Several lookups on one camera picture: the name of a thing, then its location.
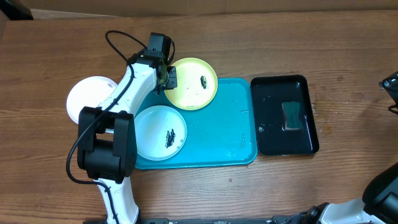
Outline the green sponge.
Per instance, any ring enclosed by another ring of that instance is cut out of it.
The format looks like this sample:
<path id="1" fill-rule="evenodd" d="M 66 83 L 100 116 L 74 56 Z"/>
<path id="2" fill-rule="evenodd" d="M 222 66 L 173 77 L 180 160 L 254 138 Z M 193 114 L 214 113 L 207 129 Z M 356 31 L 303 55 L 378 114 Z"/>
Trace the green sponge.
<path id="1" fill-rule="evenodd" d="M 284 114 L 284 131 L 296 131 L 302 129 L 300 120 L 300 103 L 289 101 L 282 103 L 282 111 Z"/>

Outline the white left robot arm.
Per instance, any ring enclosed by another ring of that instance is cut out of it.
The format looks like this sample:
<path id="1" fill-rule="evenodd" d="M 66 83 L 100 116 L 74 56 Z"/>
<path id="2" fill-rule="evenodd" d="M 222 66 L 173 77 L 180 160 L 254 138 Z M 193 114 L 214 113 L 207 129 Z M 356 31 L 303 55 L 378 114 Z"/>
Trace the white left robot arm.
<path id="1" fill-rule="evenodd" d="M 132 196 L 130 176 L 137 159 L 134 115 L 145 97 L 177 86 L 173 55 L 140 50 L 127 59 L 124 77 L 97 107 L 85 106 L 78 120 L 78 138 L 71 148 L 89 179 L 96 185 L 108 213 L 106 223 L 139 223 L 140 211 Z"/>

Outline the yellow-green plate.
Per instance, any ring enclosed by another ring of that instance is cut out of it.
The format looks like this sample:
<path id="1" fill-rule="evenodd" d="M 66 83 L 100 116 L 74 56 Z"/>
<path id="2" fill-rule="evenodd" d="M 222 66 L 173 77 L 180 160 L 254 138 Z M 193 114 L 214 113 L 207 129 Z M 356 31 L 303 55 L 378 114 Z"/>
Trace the yellow-green plate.
<path id="1" fill-rule="evenodd" d="M 172 66 L 177 72 L 177 87 L 165 90 L 171 104 L 183 110 L 198 110 L 213 100 L 218 77 L 209 63 L 199 58 L 183 58 Z"/>

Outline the white plate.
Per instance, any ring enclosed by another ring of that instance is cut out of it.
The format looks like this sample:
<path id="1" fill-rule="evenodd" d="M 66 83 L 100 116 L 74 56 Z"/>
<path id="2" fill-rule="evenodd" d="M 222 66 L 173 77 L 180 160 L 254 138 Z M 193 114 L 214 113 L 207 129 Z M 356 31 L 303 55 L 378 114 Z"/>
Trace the white plate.
<path id="1" fill-rule="evenodd" d="M 66 109 L 73 122 L 78 124 L 80 111 L 85 107 L 96 108 L 112 94 L 118 85 L 110 78 L 93 76 L 79 81 L 69 92 Z"/>

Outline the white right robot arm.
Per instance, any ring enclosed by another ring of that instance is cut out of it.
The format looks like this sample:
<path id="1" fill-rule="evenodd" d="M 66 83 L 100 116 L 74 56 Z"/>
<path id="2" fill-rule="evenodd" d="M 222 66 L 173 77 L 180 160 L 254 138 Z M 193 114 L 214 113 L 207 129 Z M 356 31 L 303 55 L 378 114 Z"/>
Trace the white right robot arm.
<path id="1" fill-rule="evenodd" d="M 324 203 L 282 220 L 283 223 L 397 223 L 397 164 L 376 176 L 362 198 Z"/>

